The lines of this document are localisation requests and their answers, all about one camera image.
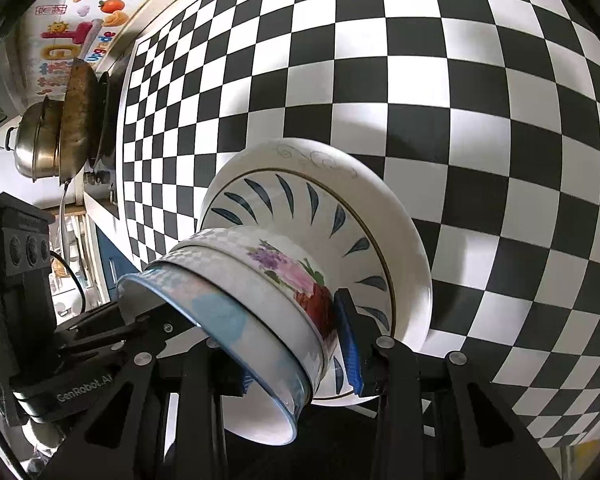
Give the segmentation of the dark wok pan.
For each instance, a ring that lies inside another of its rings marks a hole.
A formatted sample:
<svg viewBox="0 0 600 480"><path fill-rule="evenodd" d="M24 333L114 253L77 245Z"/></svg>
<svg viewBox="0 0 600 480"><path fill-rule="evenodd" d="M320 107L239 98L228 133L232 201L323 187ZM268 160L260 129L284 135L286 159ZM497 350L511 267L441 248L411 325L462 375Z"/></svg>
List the dark wok pan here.
<svg viewBox="0 0 600 480"><path fill-rule="evenodd" d="M75 58L67 84L58 138L58 178L71 181L86 163L94 143L98 81L92 66Z"/></svg>

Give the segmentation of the white plate grey floral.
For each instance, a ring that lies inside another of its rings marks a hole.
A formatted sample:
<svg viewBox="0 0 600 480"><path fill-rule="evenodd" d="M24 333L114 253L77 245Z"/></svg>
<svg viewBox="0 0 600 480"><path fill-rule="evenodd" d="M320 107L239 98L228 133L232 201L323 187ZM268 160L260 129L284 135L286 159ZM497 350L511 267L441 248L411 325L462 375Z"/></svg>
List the white plate grey floral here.
<svg viewBox="0 0 600 480"><path fill-rule="evenodd" d="M420 350L432 313L429 264L413 221L385 182L362 162L326 144L303 139L268 141L247 148L222 167L204 198L201 223L223 185L262 170L283 170L323 185L354 212L372 234L390 276L396 327L386 336Z"/></svg>

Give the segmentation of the colourful wall sticker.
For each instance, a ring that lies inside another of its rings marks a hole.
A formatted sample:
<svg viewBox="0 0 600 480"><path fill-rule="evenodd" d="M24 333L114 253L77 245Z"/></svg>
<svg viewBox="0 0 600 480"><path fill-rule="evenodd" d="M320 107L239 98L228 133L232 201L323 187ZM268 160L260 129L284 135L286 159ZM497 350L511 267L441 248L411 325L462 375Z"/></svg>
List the colourful wall sticker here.
<svg viewBox="0 0 600 480"><path fill-rule="evenodd" d="M19 25L27 97L61 98L73 61L96 65L130 16L124 0L36 0Z"/></svg>

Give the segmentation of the white plate blue leaf pattern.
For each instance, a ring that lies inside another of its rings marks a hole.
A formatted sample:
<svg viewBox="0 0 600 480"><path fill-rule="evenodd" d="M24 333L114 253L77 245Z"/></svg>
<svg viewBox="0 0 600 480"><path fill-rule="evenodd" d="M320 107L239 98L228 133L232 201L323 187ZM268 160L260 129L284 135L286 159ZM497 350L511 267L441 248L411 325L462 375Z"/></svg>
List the white plate blue leaf pattern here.
<svg viewBox="0 0 600 480"><path fill-rule="evenodd" d="M321 269L332 296L347 289L358 313L372 318L381 334L393 334L393 288L372 234L323 185L283 170L253 171L231 180L212 198L200 231L234 226L288 237ZM347 380L336 335L335 352L314 402L345 406L359 400Z"/></svg>

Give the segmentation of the steel pot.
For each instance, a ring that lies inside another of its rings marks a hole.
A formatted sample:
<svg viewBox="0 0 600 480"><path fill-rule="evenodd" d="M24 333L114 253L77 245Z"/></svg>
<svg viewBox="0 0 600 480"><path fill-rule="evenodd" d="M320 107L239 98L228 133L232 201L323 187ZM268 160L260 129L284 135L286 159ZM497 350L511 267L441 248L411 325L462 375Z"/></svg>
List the steel pot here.
<svg viewBox="0 0 600 480"><path fill-rule="evenodd" d="M32 181L59 176L59 131L64 102L51 100L32 104L15 128L17 171Z"/></svg>

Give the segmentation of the black white checkered mat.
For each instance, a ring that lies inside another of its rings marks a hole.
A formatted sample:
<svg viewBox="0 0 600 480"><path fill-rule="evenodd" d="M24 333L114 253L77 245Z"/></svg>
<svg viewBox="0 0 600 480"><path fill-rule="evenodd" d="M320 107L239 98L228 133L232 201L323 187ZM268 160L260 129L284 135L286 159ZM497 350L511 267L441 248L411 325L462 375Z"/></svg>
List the black white checkered mat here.
<svg viewBox="0 0 600 480"><path fill-rule="evenodd" d="M193 233L235 153L329 144L416 224L425 351L477 360L546 448L600 434L600 40L567 0L185 0L125 97L137 262Z"/></svg>

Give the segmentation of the white bowl blue rim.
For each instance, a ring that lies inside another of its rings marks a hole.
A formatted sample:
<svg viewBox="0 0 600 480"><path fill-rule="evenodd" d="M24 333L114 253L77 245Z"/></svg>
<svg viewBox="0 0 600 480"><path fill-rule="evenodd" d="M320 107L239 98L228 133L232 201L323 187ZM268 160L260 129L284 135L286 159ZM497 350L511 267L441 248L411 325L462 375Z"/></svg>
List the white bowl blue rim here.
<svg viewBox="0 0 600 480"><path fill-rule="evenodd" d="M156 264L118 281L125 322L168 304L215 341L242 369L242 392L225 393L224 428L266 445L291 443L298 419L322 374L311 326L273 285L240 286L236 299L173 263Z"/></svg>

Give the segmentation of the white bowl floral decoration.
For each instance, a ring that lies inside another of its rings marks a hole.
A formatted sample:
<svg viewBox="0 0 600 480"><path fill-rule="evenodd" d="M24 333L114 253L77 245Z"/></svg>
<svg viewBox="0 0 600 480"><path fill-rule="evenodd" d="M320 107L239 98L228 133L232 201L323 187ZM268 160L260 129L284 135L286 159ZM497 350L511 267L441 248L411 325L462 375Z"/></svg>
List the white bowl floral decoration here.
<svg viewBox="0 0 600 480"><path fill-rule="evenodd" d="M316 390L336 347L332 293L288 237L255 228L204 229L152 263L193 272L242 304L292 353Z"/></svg>

